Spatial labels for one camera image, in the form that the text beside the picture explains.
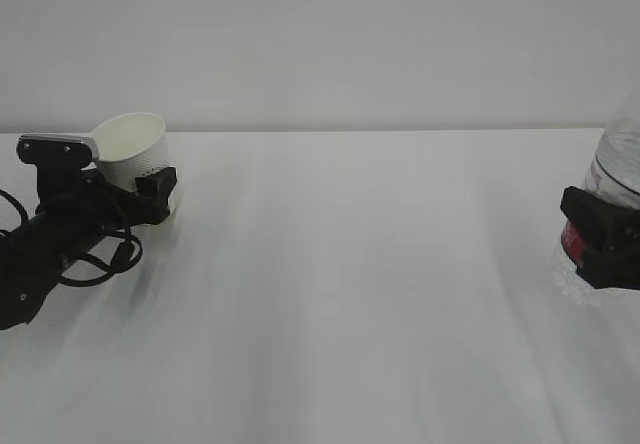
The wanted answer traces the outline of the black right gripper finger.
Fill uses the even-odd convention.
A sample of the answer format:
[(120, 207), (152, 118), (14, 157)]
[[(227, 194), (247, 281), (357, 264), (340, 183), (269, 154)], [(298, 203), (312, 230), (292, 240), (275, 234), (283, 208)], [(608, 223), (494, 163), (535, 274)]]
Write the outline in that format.
[(561, 245), (576, 274), (592, 288), (639, 288), (639, 212), (571, 186), (560, 210), (567, 222)]

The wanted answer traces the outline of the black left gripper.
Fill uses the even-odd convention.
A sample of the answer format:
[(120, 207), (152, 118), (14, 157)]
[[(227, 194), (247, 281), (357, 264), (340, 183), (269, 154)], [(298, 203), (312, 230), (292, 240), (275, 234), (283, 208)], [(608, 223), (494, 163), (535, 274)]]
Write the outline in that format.
[(130, 224), (164, 222), (176, 184), (176, 168), (166, 167), (136, 178), (134, 192), (108, 184), (114, 200), (95, 169), (39, 168), (29, 252), (48, 259), (90, 259), (96, 245), (112, 238), (120, 241), (115, 259), (138, 259), (142, 244)]

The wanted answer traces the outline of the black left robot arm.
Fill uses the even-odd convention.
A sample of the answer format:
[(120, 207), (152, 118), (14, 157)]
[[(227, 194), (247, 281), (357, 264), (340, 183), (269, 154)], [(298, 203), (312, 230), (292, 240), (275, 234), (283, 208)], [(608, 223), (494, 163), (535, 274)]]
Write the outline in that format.
[(3, 330), (30, 323), (58, 285), (96, 286), (139, 263), (143, 247), (132, 228), (169, 217), (177, 172), (167, 167), (135, 183), (140, 189), (129, 192), (83, 171), (74, 189), (41, 201), (32, 218), (22, 214), (19, 227), (1, 233)]

